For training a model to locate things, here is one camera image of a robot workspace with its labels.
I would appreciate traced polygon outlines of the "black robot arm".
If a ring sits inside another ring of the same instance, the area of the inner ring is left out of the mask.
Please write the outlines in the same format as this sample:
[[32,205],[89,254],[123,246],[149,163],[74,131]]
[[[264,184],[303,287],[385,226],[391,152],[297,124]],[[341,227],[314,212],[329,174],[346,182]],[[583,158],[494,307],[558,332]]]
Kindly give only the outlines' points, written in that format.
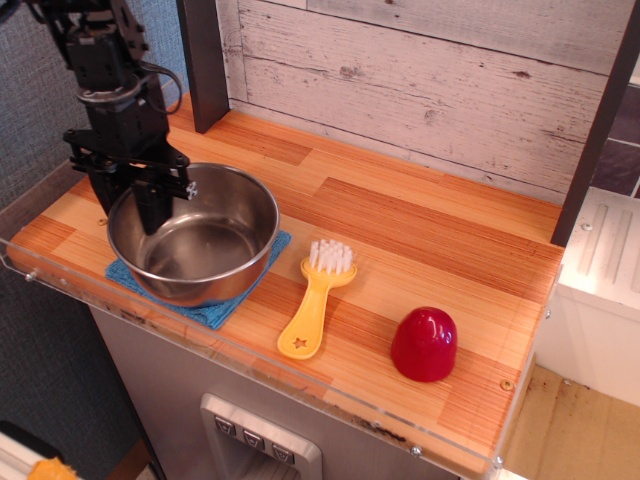
[[160,78],[169,70],[144,61],[144,27],[124,1],[30,1],[34,19],[47,26],[90,126],[63,139],[75,169],[86,173],[105,211],[132,194],[148,235],[173,214],[176,198],[192,199],[196,184],[188,158],[168,141]]

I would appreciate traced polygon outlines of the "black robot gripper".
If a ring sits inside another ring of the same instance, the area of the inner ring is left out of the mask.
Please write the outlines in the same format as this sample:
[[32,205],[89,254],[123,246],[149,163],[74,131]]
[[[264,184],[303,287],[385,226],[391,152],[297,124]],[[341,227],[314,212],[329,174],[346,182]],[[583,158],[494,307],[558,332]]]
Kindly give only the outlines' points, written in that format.
[[105,214],[132,186],[146,235],[172,216],[172,197],[197,194],[189,178],[189,159],[167,141],[168,112],[157,82],[122,85],[86,83],[77,98],[89,118],[88,129],[69,129],[63,139],[72,149],[74,168],[88,174]]

